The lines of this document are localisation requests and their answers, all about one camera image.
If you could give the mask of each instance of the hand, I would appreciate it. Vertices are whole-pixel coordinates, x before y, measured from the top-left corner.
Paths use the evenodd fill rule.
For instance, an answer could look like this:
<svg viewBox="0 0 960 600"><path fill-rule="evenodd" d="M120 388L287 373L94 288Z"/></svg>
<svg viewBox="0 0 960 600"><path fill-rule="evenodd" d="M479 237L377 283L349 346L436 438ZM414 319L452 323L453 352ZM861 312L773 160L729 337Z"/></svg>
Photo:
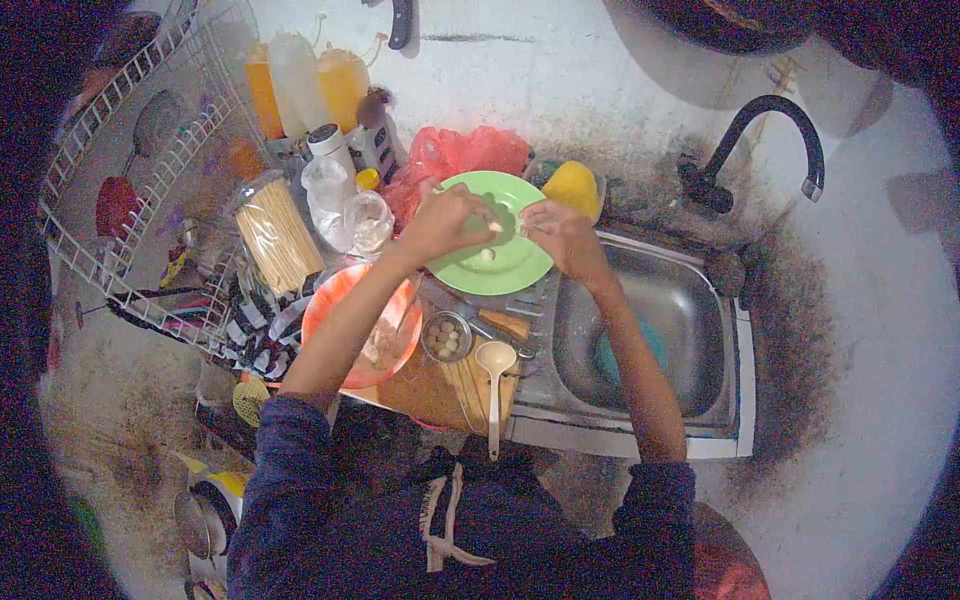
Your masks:
<svg viewBox="0 0 960 600"><path fill-rule="evenodd" d="M566 276L591 292L596 285L615 280L589 217L579 210L541 200L521 210L520 218L523 234L550 254Z"/></svg>
<svg viewBox="0 0 960 600"><path fill-rule="evenodd" d="M462 183L443 190L440 183L430 178L420 184L420 207L417 215L397 240L397 246L419 267L451 252L486 244L496 237L496 231L484 228L468 231L464 225L476 215L489 223L497 223L496 215L483 198L471 194Z"/></svg>

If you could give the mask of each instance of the pan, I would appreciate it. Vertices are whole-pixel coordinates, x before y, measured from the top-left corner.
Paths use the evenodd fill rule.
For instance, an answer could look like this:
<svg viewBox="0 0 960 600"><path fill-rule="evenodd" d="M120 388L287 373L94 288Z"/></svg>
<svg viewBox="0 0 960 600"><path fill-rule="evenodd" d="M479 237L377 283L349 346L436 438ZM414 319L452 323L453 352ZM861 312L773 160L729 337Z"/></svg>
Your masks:
<svg viewBox="0 0 960 600"><path fill-rule="evenodd" d="M186 549L205 561L227 549L227 532L210 501L192 492L174 498L174 521Z"/></svg>

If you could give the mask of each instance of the white ladle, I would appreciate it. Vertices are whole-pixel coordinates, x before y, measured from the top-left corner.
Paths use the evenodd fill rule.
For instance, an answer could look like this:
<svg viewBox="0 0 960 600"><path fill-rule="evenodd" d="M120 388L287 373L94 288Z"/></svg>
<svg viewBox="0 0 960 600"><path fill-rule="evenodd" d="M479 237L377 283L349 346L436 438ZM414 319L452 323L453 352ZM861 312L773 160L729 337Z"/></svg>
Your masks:
<svg viewBox="0 0 960 600"><path fill-rule="evenodd" d="M490 374L490 425L487 446L490 460L500 457L500 375L516 362L516 350L503 342L487 342L476 350L477 364Z"/></svg>

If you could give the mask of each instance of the knife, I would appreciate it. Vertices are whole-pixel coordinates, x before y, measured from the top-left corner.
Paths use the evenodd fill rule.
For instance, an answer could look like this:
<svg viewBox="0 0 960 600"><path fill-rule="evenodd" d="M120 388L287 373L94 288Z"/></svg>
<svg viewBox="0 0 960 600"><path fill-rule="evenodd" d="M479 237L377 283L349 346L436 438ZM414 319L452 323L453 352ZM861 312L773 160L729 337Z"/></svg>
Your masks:
<svg viewBox="0 0 960 600"><path fill-rule="evenodd" d="M471 329L488 340L506 342L516 350L516 355L520 358L530 360L537 356L536 350L518 340L509 331L481 317L476 306L447 291L435 279L426 277L423 280L420 284L420 295L438 308L457 313L467 321Z"/></svg>
<svg viewBox="0 0 960 600"><path fill-rule="evenodd" d="M391 50L400 50L406 46L410 42L413 21L413 0L394 0L394 28L390 31L390 42L387 43L387 47Z"/></svg>

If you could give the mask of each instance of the yellow sponge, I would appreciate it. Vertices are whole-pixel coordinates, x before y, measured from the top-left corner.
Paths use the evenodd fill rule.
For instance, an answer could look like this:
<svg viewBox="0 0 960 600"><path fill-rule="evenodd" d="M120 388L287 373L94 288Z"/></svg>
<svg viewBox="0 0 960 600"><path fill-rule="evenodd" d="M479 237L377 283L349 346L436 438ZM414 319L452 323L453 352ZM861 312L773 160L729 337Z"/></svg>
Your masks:
<svg viewBox="0 0 960 600"><path fill-rule="evenodd" d="M593 172L576 160L560 165L542 191L547 198L573 206L590 219L597 217L597 181Z"/></svg>

